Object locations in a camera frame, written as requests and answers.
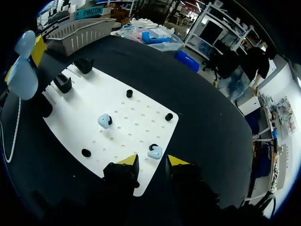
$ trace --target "computer monitor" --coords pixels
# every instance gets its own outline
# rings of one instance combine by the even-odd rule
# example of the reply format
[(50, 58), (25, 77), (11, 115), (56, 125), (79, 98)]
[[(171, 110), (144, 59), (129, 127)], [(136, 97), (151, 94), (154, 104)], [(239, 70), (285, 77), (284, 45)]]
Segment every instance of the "computer monitor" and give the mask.
[(220, 26), (209, 20), (200, 34), (200, 38), (213, 45), (222, 31), (223, 29)]

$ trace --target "white cable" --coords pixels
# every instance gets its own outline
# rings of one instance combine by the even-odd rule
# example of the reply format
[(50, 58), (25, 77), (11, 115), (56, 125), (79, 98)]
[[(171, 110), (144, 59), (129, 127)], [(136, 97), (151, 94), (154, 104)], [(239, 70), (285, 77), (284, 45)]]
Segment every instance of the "white cable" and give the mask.
[(3, 127), (2, 127), (2, 122), (0, 121), (0, 127), (1, 127), (1, 136), (0, 136), (0, 138), (2, 137), (3, 152), (4, 152), (5, 160), (8, 163), (11, 162), (11, 160), (13, 158), (13, 154), (14, 154), (16, 138), (17, 138), (17, 132), (18, 132), (18, 127), (19, 127), (19, 121), (20, 121), (20, 112), (21, 112), (21, 99), (19, 98), (19, 110), (18, 110), (17, 124), (16, 124), (15, 135), (14, 135), (13, 145), (11, 147), (11, 152), (10, 152), (9, 159), (7, 159), (6, 154), (5, 154)]

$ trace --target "light blue plastic piece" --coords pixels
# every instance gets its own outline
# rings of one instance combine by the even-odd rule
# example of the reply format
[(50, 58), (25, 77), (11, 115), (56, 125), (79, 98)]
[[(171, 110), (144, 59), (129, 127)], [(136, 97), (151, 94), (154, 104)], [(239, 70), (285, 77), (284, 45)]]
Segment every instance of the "light blue plastic piece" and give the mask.
[(109, 121), (110, 117), (108, 114), (103, 114), (98, 119), (98, 124), (101, 125), (104, 129), (107, 129), (109, 127)]
[(162, 157), (162, 148), (156, 146), (154, 147), (154, 150), (148, 151), (147, 155), (153, 159), (160, 159)]
[(36, 35), (34, 32), (26, 31), (17, 42), (15, 52), (18, 53), (21, 58), (27, 59), (33, 51), (35, 42)]
[(38, 89), (38, 78), (25, 58), (15, 61), (8, 77), (8, 87), (22, 100), (29, 100)]

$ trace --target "black t-shirt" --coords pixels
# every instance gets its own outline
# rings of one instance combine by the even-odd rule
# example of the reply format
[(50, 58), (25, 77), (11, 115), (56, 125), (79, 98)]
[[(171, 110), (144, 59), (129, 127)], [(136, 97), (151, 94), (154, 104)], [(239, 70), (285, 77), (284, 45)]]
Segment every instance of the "black t-shirt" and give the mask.
[(253, 47), (246, 52), (247, 55), (242, 57), (241, 67), (249, 80), (252, 81), (255, 78), (257, 70), (258, 74), (265, 79), (269, 72), (269, 58), (258, 47)]

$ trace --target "person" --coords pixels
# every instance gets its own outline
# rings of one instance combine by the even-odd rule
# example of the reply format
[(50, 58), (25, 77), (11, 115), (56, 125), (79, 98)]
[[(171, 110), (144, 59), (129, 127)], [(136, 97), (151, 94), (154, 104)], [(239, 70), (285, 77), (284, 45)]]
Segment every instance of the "person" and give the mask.
[(219, 89), (228, 87), (229, 99), (231, 102), (240, 97), (248, 88), (250, 82), (255, 78), (252, 89), (256, 89), (260, 78), (265, 79), (269, 71), (269, 59), (276, 56), (276, 50), (268, 47), (263, 51), (259, 47), (253, 47), (246, 51), (247, 54), (240, 59), (240, 65), (230, 75), (221, 80)]

